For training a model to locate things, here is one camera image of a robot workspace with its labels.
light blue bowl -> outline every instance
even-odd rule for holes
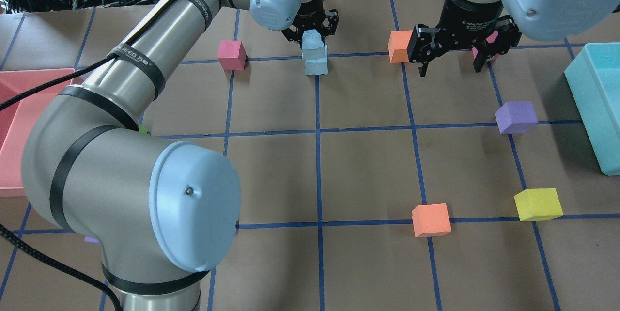
[[[620,43],[586,44],[564,73],[602,172],[620,175]]]

orange cube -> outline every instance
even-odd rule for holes
[[[413,33],[413,30],[392,31],[387,44],[390,63],[409,63],[407,46]]]
[[[445,203],[423,204],[412,210],[416,237],[444,236],[452,232]]]

light blue plastic container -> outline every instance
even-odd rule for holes
[[[620,43],[586,44],[565,74],[601,170],[620,175]]]

pink bin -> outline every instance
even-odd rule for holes
[[[0,71],[0,102],[39,84],[74,73],[74,69]],[[0,197],[24,196],[22,153],[39,115],[54,97],[81,78],[50,87],[0,112]]]

yellow cube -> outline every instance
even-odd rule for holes
[[[555,189],[527,189],[514,197],[519,220],[551,220],[564,215]]]

